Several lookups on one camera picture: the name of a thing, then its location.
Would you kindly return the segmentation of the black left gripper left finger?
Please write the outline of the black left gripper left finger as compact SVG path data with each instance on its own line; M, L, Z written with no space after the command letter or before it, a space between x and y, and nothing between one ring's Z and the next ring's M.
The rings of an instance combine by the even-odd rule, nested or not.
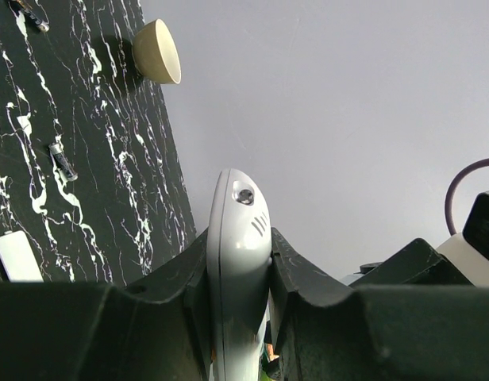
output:
M0 380L206 380L206 234L144 278L0 283Z

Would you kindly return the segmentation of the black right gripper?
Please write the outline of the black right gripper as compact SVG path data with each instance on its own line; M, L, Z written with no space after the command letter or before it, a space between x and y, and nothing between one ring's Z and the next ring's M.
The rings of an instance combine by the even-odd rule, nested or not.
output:
M472 285L445 256L421 238L411 241L350 287L398 285Z

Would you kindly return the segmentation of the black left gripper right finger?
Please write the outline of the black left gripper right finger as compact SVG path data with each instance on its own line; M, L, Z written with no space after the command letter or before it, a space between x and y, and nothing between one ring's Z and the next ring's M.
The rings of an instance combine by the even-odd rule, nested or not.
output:
M282 380L489 380L489 288L350 287L271 234Z

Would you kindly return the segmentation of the white battery cover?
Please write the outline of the white battery cover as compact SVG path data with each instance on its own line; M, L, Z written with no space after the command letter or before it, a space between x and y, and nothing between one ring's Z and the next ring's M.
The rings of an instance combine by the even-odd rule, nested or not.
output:
M44 281L29 239L22 230L8 231L0 236L0 260L10 282Z

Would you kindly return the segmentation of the white remote control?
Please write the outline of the white remote control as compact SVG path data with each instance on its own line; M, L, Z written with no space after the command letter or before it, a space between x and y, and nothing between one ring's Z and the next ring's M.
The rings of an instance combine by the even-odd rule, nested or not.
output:
M218 178L207 230L206 270L216 380L258 380L272 263L268 204L243 171Z

